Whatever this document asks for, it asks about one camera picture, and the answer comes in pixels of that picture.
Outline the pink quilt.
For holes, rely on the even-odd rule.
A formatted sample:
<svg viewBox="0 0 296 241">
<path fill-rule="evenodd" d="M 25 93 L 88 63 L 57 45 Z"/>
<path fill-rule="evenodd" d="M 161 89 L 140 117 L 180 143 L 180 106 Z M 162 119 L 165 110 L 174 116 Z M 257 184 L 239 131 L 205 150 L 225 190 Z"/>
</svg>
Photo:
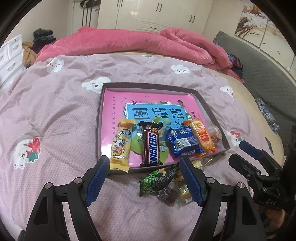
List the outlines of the pink quilt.
<svg viewBox="0 0 296 241">
<path fill-rule="evenodd" d="M 125 29 L 81 27 L 77 32 L 44 46 L 36 61 L 60 55 L 79 56 L 115 52 L 143 52 L 173 57 L 222 71 L 241 83 L 227 52 L 202 35 L 176 27 L 158 33 Z"/>
</svg>

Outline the yellow cow candy bar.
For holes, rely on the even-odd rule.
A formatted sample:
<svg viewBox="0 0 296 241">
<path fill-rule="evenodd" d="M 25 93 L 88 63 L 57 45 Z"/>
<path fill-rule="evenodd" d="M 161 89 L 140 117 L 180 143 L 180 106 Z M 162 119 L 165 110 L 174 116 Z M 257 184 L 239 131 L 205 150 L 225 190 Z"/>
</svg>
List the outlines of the yellow cow candy bar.
<svg viewBox="0 0 296 241">
<path fill-rule="evenodd" d="M 132 130 L 137 121 L 124 118 L 118 121 L 118 129 L 111 146 L 110 169 L 128 172 L 132 143 Z"/>
</svg>

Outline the white wardrobe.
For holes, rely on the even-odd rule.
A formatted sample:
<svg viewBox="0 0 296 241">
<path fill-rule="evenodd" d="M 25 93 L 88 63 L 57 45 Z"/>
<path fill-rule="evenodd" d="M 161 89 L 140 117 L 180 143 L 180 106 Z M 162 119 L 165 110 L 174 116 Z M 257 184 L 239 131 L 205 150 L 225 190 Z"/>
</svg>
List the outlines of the white wardrobe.
<svg viewBox="0 0 296 241">
<path fill-rule="evenodd" d="M 67 34 L 80 27 L 158 33 L 176 27 L 202 34 L 213 1 L 70 1 Z"/>
</svg>

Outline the white drawer cabinet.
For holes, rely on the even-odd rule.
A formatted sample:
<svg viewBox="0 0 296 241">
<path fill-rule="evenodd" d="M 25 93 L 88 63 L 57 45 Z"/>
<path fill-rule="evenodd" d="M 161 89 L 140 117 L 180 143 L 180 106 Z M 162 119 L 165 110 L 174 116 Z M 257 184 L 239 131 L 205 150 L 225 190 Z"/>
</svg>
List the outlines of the white drawer cabinet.
<svg viewBox="0 0 296 241">
<path fill-rule="evenodd" d="M 23 70 L 22 35 L 19 34 L 1 46 L 1 87 Z"/>
</svg>

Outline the orange rice cracker packet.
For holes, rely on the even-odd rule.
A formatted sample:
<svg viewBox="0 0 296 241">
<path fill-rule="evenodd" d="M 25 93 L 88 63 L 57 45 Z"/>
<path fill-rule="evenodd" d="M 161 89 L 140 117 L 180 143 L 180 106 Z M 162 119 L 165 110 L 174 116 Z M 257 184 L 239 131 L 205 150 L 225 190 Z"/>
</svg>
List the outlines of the orange rice cracker packet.
<svg viewBox="0 0 296 241">
<path fill-rule="evenodd" d="M 195 118 L 193 120 L 185 120 L 183 121 L 183 125 L 185 127 L 190 127 L 192 129 L 192 132 L 197 138 L 201 149 L 205 153 L 216 152 L 214 142 L 210 138 L 210 135 L 208 134 L 206 127 L 199 118 Z"/>
</svg>

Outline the grey headboard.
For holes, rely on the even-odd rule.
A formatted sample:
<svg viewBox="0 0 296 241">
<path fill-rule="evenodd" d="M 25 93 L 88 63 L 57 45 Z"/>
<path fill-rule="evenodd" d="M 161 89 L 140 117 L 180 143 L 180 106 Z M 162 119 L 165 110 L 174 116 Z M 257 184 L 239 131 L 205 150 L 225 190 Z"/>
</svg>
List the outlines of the grey headboard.
<svg viewBox="0 0 296 241">
<path fill-rule="evenodd" d="M 273 114 L 280 129 L 284 153 L 295 125 L 295 85 L 271 60 L 241 40 L 219 31 L 214 39 L 225 51 L 235 55 L 243 64 L 244 86 L 254 98 L 261 99 Z"/>
</svg>

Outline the lilac patterned bed sheet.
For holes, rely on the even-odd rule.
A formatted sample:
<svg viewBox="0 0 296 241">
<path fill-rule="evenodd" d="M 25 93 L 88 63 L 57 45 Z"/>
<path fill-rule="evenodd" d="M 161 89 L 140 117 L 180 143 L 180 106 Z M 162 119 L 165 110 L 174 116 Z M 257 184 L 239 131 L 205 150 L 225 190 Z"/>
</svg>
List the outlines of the lilac patterned bed sheet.
<svg viewBox="0 0 296 241">
<path fill-rule="evenodd" d="M 206 169 L 223 184 L 244 181 L 228 164 L 240 140 L 281 162 L 282 141 L 236 79 L 174 58 L 141 55 L 60 56 L 39 62 L 1 96 L 1 216 L 25 229 L 43 186 L 63 185 L 96 164 L 100 95 L 86 83 L 153 83 L 197 90 L 225 132 L 230 150 Z M 201 208 L 167 206 L 138 195 L 141 174 L 110 176 L 89 211 L 105 240 L 187 240 Z"/>
</svg>

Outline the wall painting panels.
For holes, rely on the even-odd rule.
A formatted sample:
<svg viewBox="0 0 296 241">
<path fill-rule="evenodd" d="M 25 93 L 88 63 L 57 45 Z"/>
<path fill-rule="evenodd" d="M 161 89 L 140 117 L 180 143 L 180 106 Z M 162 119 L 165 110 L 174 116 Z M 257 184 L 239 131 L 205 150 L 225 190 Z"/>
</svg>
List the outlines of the wall painting panels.
<svg viewBox="0 0 296 241">
<path fill-rule="evenodd" d="M 295 55 L 281 31 L 251 1 L 243 1 L 243 10 L 234 35 L 258 47 L 287 71 L 292 69 Z"/>
</svg>

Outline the blue biscuit packet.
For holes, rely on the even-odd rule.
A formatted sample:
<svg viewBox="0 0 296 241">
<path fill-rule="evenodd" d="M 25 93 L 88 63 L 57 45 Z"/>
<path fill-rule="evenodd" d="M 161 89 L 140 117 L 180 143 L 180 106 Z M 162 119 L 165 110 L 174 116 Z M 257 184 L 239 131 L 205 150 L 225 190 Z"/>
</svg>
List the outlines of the blue biscuit packet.
<svg viewBox="0 0 296 241">
<path fill-rule="evenodd" d="M 205 154 L 190 127 L 170 128 L 166 136 L 175 158 L 191 155 L 203 156 Z"/>
</svg>

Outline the yellow clear wrapped cake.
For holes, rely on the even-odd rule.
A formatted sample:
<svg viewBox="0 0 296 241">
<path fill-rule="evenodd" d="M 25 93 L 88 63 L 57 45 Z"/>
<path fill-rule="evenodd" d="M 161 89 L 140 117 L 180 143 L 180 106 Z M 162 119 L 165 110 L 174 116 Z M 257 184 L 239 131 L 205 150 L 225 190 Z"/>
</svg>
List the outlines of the yellow clear wrapped cake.
<svg viewBox="0 0 296 241">
<path fill-rule="evenodd" d="M 179 192 L 179 197 L 181 202 L 184 204 L 188 204 L 192 202 L 192 197 L 189 192 L 189 188 L 187 187 L 187 184 L 185 183 L 185 180 L 182 176 L 178 176 L 175 178 L 175 183 Z"/>
</svg>

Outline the clear green candy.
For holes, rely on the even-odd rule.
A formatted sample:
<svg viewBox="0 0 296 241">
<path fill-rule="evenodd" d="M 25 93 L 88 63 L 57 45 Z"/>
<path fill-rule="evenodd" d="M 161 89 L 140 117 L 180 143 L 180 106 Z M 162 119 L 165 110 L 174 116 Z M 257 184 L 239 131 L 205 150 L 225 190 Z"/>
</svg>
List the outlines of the clear green candy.
<svg viewBox="0 0 296 241">
<path fill-rule="evenodd" d="M 171 128 L 171 121 L 169 118 L 162 118 L 161 116 L 156 116 L 152 119 L 152 122 L 162 124 L 162 131 L 166 132 L 168 129 Z"/>
</svg>

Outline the pink book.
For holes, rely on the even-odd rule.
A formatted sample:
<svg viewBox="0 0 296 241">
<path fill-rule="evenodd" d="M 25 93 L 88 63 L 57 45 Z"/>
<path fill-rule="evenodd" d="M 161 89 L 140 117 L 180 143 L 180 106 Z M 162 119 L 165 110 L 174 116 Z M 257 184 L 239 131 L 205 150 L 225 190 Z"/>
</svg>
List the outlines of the pink book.
<svg viewBox="0 0 296 241">
<path fill-rule="evenodd" d="M 113 138 L 120 119 L 163 123 L 167 128 L 181 128 L 189 118 L 207 124 L 207 114 L 193 94 L 119 92 L 106 89 L 102 93 L 101 154 L 111 156 Z"/>
</svg>

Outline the Snickers bar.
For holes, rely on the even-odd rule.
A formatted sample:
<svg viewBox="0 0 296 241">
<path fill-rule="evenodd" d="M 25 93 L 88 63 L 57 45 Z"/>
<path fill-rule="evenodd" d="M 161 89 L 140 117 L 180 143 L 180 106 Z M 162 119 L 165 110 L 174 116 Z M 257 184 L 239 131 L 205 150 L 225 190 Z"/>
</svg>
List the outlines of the Snickers bar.
<svg viewBox="0 0 296 241">
<path fill-rule="evenodd" d="M 142 132 L 142 143 L 144 152 L 142 155 L 142 166 L 160 165 L 159 130 L 163 125 L 153 122 L 140 121 L 139 127 Z"/>
</svg>

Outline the dark clothes pile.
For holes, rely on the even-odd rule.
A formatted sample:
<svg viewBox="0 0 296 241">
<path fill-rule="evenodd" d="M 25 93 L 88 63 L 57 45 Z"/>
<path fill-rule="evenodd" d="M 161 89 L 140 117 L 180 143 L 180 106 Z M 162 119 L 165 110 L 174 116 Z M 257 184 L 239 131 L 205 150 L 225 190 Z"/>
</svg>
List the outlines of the dark clothes pile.
<svg viewBox="0 0 296 241">
<path fill-rule="evenodd" d="M 33 46 L 31 49 L 38 54 L 41 49 L 48 44 L 56 41 L 54 37 L 54 32 L 52 30 L 37 29 L 33 32 Z"/>
</svg>

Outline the dark small candy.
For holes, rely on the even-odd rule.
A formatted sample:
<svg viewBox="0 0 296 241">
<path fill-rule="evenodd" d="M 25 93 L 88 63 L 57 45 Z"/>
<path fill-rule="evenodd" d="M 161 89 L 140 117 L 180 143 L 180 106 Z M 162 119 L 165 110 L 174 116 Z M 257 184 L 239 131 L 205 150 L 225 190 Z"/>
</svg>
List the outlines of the dark small candy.
<svg viewBox="0 0 296 241">
<path fill-rule="evenodd" d="M 159 201 L 163 202 L 167 206 L 173 205 L 178 197 L 178 192 L 170 187 L 165 187 L 158 192 L 157 198 Z"/>
</svg>

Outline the green black snack packet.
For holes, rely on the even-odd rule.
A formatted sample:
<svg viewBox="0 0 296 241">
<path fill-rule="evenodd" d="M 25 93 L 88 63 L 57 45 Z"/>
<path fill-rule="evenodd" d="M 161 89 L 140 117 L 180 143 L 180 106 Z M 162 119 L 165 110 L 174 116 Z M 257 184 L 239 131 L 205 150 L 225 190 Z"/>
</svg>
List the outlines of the green black snack packet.
<svg viewBox="0 0 296 241">
<path fill-rule="evenodd" d="M 169 185 L 176 173 L 179 171 L 179 164 L 167 166 L 153 171 L 139 181 L 139 195 L 143 196 L 153 192 L 159 192 Z"/>
</svg>

